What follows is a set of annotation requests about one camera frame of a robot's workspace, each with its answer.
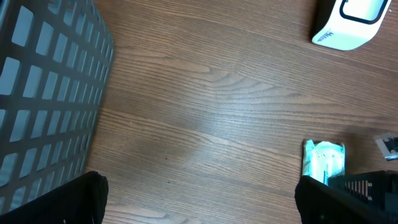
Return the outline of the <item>teal tissue pack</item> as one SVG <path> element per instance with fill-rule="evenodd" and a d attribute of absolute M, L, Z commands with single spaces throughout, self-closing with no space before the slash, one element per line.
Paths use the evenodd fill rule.
<path fill-rule="evenodd" d="M 328 185 L 330 177 L 345 175 L 345 163 L 344 144 L 308 140 L 303 145 L 302 176 Z"/>

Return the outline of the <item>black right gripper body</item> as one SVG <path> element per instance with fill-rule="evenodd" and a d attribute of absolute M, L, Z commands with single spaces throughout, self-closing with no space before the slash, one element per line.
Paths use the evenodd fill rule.
<path fill-rule="evenodd" d="M 328 185 L 386 215 L 397 215 L 397 171 L 380 170 L 330 177 Z"/>

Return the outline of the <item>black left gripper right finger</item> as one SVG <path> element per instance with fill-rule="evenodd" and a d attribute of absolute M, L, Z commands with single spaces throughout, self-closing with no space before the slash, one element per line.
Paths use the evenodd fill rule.
<path fill-rule="evenodd" d="M 335 190 L 309 176 L 302 176 L 295 188 L 295 202 L 301 222 L 391 224 L 395 215 L 372 208 L 346 192 Z"/>

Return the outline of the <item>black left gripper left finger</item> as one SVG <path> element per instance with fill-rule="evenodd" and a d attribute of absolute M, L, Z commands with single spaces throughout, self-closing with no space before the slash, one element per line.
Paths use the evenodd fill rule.
<path fill-rule="evenodd" d="M 90 171 L 1 215 L 1 224 L 101 224 L 108 192 L 107 178 Z"/>

